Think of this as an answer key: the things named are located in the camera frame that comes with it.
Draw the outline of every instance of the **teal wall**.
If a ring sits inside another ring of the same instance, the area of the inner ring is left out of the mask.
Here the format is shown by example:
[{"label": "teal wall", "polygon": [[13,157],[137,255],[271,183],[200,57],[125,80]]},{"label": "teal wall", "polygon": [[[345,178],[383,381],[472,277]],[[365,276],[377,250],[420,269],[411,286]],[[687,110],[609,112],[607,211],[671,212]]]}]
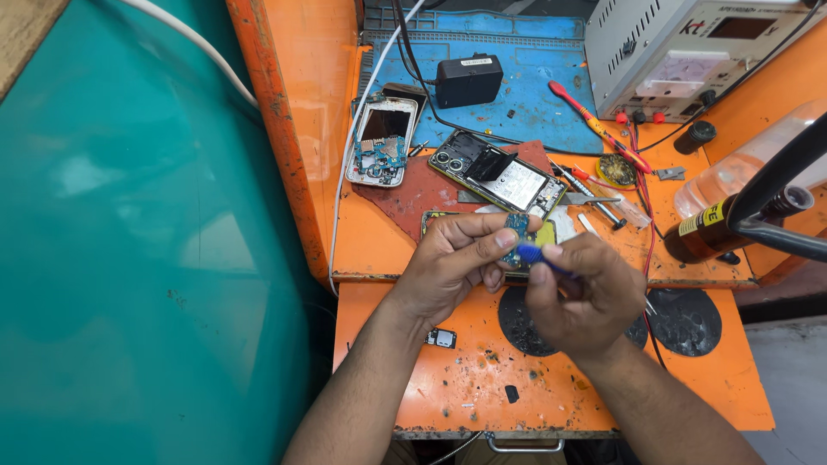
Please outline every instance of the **teal wall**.
[{"label": "teal wall", "polygon": [[[249,85],[222,0],[155,0]],[[72,0],[0,103],[0,463],[264,464],[329,373],[261,116],[198,48]]]}]

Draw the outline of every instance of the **person's left hand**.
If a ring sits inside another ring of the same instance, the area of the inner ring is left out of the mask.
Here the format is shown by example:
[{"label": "person's left hand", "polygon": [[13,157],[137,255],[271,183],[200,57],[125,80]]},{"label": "person's left hand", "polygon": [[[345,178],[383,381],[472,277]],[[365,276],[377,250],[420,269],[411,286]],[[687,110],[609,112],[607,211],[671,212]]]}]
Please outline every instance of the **person's left hand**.
[{"label": "person's left hand", "polygon": [[[480,282],[495,293],[509,266],[500,261],[517,245],[505,228],[507,213],[468,213],[437,218],[419,242],[405,272],[385,297],[428,331],[445,321]],[[529,215],[528,231],[543,225]]]}]

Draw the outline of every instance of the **forearm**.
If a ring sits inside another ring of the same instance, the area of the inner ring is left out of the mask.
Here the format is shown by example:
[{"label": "forearm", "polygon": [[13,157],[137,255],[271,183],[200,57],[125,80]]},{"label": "forearm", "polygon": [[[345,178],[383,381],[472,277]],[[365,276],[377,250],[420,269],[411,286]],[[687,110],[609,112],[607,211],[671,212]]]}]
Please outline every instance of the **forearm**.
[{"label": "forearm", "polygon": [[424,322],[383,302],[296,430],[285,465],[378,464],[422,348]]},{"label": "forearm", "polygon": [[599,361],[577,361],[641,462],[763,464],[743,436],[626,337]]}]

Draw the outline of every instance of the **person's right hand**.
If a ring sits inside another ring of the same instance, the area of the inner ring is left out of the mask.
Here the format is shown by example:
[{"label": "person's right hand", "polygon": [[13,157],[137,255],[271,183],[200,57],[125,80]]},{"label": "person's right hand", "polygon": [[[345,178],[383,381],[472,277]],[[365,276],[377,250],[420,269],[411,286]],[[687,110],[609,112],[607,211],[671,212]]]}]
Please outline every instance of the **person's right hand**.
[{"label": "person's right hand", "polygon": [[[602,357],[646,308],[646,279],[588,232],[543,246],[543,256],[580,278],[569,280],[544,263],[531,266],[525,303],[537,331],[575,363]],[[564,302],[557,298],[558,284]]]}]

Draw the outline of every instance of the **black power adapter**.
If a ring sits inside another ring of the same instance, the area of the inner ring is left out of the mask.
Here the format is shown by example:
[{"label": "black power adapter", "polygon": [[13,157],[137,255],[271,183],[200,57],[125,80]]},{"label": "black power adapter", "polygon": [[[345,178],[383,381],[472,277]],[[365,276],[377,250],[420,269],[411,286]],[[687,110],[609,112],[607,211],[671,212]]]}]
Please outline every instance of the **black power adapter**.
[{"label": "black power adapter", "polygon": [[475,53],[471,58],[443,60],[437,65],[439,108],[491,103],[503,82],[497,55]]}]

